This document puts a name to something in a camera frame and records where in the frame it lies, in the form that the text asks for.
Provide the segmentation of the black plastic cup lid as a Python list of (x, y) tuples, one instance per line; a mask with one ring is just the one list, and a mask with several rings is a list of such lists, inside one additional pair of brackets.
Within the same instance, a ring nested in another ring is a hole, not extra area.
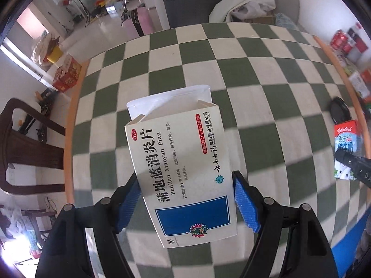
[(335, 125), (352, 120), (348, 106), (340, 97), (334, 97), (331, 100), (329, 113)]

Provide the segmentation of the white blue medicine box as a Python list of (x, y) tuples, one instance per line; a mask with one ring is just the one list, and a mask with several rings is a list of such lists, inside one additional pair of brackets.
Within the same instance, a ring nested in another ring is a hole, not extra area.
[(208, 85), (127, 103), (125, 126), (134, 171), (166, 249), (237, 234), (228, 147)]

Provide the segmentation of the blue chair seat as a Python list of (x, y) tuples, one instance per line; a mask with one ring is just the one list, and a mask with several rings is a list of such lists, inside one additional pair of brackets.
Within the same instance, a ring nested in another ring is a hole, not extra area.
[(366, 226), (370, 212), (367, 211), (346, 236), (332, 248), (338, 277), (343, 277), (355, 258), (357, 245)]

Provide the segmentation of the red gift box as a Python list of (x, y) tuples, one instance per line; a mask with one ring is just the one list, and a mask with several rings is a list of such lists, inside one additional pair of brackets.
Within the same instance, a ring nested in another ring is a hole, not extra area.
[(82, 65), (73, 56), (67, 55), (63, 65), (55, 73), (53, 87), (62, 93), (74, 87), (79, 79), (81, 68)]

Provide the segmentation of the white cloth on sofa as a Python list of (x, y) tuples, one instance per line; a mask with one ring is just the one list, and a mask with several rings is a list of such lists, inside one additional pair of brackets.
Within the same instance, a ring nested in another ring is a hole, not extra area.
[(232, 22), (233, 19), (246, 22), (267, 16), (275, 8), (275, 0), (222, 0), (211, 11), (209, 22)]

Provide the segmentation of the dark wooden chair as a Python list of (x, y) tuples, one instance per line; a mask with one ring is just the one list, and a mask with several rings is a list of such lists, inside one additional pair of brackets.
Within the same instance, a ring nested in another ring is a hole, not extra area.
[(54, 169), (64, 168), (64, 149), (43, 144), (13, 130), (13, 111), (21, 109), (55, 132), (65, 135), (65, 128), (41, 115), (27, 103), (11, 98), (1, 112), (1, 189), (12, 195), (37, 195), (65, 191), (65, 184), (12, 185), (6, 180), (9, 164)]

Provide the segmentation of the green checkered tablecloth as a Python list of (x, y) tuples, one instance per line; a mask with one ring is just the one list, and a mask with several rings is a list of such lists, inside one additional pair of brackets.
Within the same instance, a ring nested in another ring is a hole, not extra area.
[(168, 29), (89, 56), (72, 140), (74, 199), (89, 206), (125, 184), (129, 101), (211, 88), (239, 170), (281, 205), (308, 203), (331, 246), (363, 217), (370, 193), (334, 178), (333, 97), (352, 101), (313, 36), (278, 26), (214, 23)]

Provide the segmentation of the pink suitcase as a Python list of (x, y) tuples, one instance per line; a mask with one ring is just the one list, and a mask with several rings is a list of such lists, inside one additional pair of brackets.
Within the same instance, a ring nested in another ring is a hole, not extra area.
[(150, 17), (149, 10), (145, 6), (136, 8), (138, 12), (138, 20), (144, 35), (149, 35), (155, 32), (154, 24)]

